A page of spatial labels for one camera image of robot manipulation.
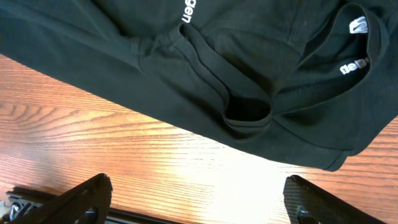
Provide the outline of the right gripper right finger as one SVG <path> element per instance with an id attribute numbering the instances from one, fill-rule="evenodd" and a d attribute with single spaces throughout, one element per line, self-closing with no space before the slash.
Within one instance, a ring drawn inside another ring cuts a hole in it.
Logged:
<path id="1" fill-rule="evenodd" d="M 293 224 L 384 224 L 299 175 L 286 178 L 283 195 Z"/>

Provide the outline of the black t-shirt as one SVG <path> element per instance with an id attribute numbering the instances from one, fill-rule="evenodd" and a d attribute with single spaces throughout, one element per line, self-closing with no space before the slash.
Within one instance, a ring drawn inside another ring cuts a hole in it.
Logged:
<path id="1" fill-rule="evenodd" d="M 397 116 L 396 1 L 2 1 L 1 53 L 240 151 L 328 171 Z"/>

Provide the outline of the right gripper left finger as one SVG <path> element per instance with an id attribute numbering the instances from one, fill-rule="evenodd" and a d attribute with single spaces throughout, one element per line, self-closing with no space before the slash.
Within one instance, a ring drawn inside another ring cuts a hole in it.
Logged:
<path id="1" fill-rule="evenodd" d="M 110 178 L 101 173 L 40 207 L 21 211 L 10 224 L 104 224 L 112 191 Z"/>

